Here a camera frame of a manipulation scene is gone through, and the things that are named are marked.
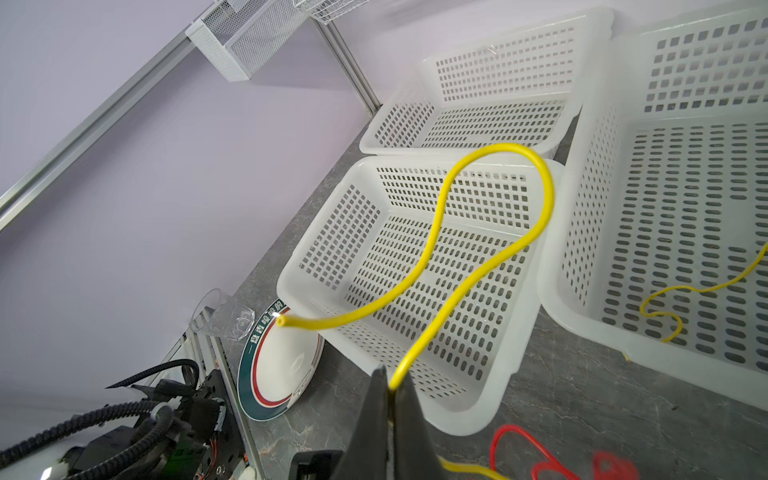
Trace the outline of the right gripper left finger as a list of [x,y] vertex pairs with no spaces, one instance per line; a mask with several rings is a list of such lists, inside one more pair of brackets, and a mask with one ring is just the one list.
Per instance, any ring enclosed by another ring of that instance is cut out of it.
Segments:
[[386,369],[380,366],[371,374],[352,438],[333,471],[332,479],[386,478],[389,401]]

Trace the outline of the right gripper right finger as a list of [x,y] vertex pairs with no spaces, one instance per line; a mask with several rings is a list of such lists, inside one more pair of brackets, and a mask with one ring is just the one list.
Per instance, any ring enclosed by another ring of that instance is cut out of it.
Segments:
[[410,374],[391,395],[394,478],[448,479],[429,436],[418,394]]

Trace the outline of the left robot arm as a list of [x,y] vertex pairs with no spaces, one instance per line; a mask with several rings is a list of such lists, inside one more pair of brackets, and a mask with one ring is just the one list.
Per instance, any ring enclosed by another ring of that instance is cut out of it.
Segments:
[[138,400],[63,421],[1,452],[1,467],[26,460],[93,427],[116,428],[69,448],[44,479],[254,479],[222,374],[192,359],[167,361],[113,385]]

